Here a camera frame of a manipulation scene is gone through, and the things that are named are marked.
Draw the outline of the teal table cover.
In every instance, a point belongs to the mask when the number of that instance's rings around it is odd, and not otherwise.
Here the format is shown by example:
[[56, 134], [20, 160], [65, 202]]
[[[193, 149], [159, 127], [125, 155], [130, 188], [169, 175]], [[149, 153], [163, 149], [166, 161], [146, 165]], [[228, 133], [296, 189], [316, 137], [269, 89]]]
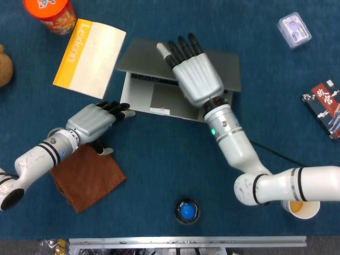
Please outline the teal table cover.
[[[79, 18], [134, 38], [176, 40], [193, 33], [204, 50], [239, 55], [241, 92], [232, 109], [272, 172], [292, 167], [271, 148], [309, 166], [340, 166], [340, 139], [331, 140], [301, 96], [329, 79], [340, 86], [340, 0], [71, 0]], [[312, 39], [290, 49], [277, 24], [298, 12]], [[0, 89], [0, 168], [95, 99], [53, 85], [68, 36], [51, 33], [22, 0], [0, 0], [0, 44], [14, 78]], [[13, 208], [0, 211], [1, 239], [132, 236], [340, 235], [340, 202], [324, 202], [299, 220], [279, 202], [248, 207], [234, 195], [240, 172], [231, 168], [207, 125], [137, 113], [101, 138], [114, 149], [126, 180], [77, 213], [50, 174]], [[188, 196], [200, 207], [192, 225], [174, 215]]]

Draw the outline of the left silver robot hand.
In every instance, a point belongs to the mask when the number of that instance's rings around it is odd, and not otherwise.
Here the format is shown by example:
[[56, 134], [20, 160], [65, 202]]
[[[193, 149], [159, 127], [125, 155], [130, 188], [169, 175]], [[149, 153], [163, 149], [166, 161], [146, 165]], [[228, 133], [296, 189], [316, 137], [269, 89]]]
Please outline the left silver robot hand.
[[135, 116], [128, 103], [100, 101], [90, 104], [73, 115], [66, 123], [66, 129], [78, 136], [78, 145], [92, 143], [113, 124]]

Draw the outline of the yellow white Lexicon booklet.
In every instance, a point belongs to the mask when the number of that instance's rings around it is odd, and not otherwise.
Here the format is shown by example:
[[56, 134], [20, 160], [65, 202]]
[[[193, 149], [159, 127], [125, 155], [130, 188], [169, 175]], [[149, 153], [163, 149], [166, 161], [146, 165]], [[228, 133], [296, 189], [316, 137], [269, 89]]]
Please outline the yellow white Lexicon booklet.
[[103, 99], [126, 32], [78, 19], [53, 85]]

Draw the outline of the brown plush toy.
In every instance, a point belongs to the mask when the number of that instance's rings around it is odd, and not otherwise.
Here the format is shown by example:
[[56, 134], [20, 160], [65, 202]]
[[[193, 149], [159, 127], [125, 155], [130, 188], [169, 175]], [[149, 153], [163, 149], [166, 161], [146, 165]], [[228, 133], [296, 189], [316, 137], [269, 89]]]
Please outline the brown plush toy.
[[0, 44], [0, 88], [7, 85], [13, 75], [13, 63]]

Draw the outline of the yellow black plastic bag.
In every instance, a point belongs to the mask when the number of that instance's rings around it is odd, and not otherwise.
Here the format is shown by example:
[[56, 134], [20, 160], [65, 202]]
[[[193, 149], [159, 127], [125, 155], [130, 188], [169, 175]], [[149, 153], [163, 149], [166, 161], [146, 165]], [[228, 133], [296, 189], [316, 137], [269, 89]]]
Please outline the yellow black plastic bag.
[[69, 255], [69, 241], [66, 239], [41, 240], [36, 255]]

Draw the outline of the silver grey laptop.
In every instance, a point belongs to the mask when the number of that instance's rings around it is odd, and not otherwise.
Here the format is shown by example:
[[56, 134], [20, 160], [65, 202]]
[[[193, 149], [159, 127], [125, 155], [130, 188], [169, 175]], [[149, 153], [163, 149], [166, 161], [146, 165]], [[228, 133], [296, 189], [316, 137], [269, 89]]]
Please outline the silver grey laptop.
[[[135, 38], [116, 69], [126, 73], [121, 102], [134, 111], [203, 122], [203, 109], [193, 107], [183, 96], [172, 70], [156, 48], [157, 41]], [[241, 91], [238, 54], [208, 50], [207, 55], [224, 84], [224, 96], [232, 102]]]

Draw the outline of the aluminium frame rail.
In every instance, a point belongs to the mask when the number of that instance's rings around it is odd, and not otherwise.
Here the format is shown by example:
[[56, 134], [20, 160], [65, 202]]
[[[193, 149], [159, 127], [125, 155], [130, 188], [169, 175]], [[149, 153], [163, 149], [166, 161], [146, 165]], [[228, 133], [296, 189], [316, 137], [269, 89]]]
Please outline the aluminium frame rail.
[[75, 249], [306, 247], [306, 236], [159, 236], [70, 239]]

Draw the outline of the red instant noodle cup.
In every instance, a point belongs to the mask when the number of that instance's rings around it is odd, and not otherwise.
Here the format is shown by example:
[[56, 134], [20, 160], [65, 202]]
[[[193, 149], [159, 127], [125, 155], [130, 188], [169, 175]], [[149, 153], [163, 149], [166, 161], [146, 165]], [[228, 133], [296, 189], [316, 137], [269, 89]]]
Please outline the red instant noodle cup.
[[71, 32], [77, 22], [71, 0], [23, 0], [23, 5], [32, 17], [58, 35]]

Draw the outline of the dark printed card box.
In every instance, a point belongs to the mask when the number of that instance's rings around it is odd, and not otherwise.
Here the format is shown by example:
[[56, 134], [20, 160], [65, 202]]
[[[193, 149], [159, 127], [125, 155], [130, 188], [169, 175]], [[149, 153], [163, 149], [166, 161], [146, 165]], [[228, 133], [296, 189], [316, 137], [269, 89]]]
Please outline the dark printed card box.
[[301, 97], [316, 120], [333, 139], [340, 139], [340, 87], [329, 79]]

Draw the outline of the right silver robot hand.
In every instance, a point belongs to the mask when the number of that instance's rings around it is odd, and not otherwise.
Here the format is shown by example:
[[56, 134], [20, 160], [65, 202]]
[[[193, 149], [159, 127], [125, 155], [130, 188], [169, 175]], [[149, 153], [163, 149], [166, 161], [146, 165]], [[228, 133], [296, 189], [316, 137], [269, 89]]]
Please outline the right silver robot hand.
[[156, 48], [192, 106], [210, 111], [227, 103], [223, 82], [194, 34], [189, 33], [188, 39], [178, 36], [178, 44], [158, 42]]

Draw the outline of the clear plastic card case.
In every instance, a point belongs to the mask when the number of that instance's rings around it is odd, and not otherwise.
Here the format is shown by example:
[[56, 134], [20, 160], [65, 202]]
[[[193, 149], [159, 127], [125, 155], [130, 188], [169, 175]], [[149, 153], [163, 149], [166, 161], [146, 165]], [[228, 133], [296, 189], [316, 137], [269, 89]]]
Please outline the clear plastic card case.
[[296, 49], [312, 39], [309, 29], [298, 12], [281, 18], [277, 27], [290, 49]]

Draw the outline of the brown folded cloth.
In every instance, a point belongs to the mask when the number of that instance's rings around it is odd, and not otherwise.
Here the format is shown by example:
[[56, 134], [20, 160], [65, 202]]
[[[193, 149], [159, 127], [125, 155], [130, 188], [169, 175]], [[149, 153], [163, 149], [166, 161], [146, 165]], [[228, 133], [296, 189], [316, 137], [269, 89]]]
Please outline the brown folded cloth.
[[56, 187], [80, 213], [118, 187], [126, 176], [111, 155], [82, 145], [50, 171]]

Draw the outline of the white paper cup orange drink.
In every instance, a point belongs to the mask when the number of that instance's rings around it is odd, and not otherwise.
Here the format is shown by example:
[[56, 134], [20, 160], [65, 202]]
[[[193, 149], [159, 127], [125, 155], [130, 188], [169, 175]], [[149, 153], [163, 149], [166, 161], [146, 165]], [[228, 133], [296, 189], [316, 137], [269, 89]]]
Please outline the white paper cup orange drink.
[[320, 210], [320, 201], [281, 201], [281, 205], [298, 219], [313, 218]]

